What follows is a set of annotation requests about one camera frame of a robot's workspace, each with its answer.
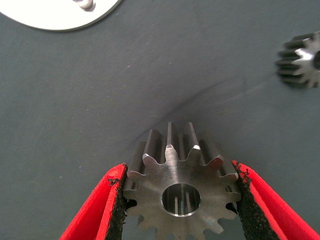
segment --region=spur gear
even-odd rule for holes
[[[204,240],[204,230],[223,232],[219,219],[237,216],[226,208],[241,199],[237,179],[214,143],[198,142],[192,123],[177,134],[170,122],[166,139],[153,129],[138,147],[123,190],[125,198],[136,201],[127,214],[140,216],[143,230],[155,227],[157,240],[169,234]]]
[[[320,32],[294,37],[284,44],[276,64],[282,80],[295,87],[318,87],[320,82]]]

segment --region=red clamp jaw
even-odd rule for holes
[[[248,240],[320,240],[320,236],[250,167],[232,161],[239,172],[237,203]]]
[[[120,240],[125,206],[122,185],[127,165],[111,168],[92,191],[60,240]]]

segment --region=metal plate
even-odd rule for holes
[[[86,27],[109,14],[121,0],[94,0],[94,8],[84,10],[73,0],[0,0],[0,12],[30,27],[66,31]]]

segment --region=partial gear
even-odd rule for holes
[[[123,195],[135,200],[129,216],[140,216],[138,227],[156,228],[156,239],[169,234],[204,240],[204,230],[223,232],[218,220],[233,220],[230,206],[241,200],[238,174],[214,143],[198,139],[192,123],[183,134],[168,124],[167,138],[151,130],[127,172]]]
[[[296,36],[284,45],[276,62],[282,80],[294,87],[319,87],[320,32]]]

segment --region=gray surface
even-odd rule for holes
[[[319,30],[317,0],[124,0],[84,30],[0,15],[0,239],[57,239],[110,167],[168,121],[194,123],[316,231],[319,89],[275,74],[282,43]],[[152,239],[128,218],[124,240]],[[243,239],[241,226],[224,235]]]

